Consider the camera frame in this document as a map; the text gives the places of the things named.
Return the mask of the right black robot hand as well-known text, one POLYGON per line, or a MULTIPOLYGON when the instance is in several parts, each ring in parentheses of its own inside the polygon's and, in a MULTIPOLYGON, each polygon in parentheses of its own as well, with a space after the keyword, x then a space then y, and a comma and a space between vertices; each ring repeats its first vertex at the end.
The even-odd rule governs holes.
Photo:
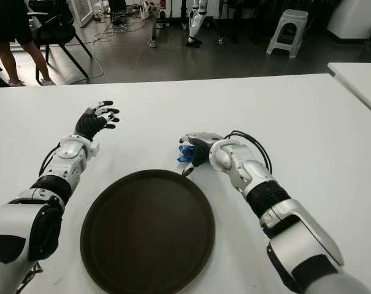
POLYGON ((213 144, 222 139, 222 136, 208 132, 189 132, 182 136, 179 143, 188 142, 194 147, 191 162, 184 168, 182 175, 185 177, 189 176, 196 167, 208 161, 213 144))

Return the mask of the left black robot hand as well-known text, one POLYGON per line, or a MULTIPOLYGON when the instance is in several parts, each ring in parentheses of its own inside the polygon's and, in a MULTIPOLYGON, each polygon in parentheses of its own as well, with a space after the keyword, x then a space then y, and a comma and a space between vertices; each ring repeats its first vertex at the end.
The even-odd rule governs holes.
POLYGON ((120 111, 111 108, 113 101, 104 100, 90 105, 78 119, 74 134, 93 141, 95 135, 103 129, 115 129, 120 120, 116 117, 120 111))

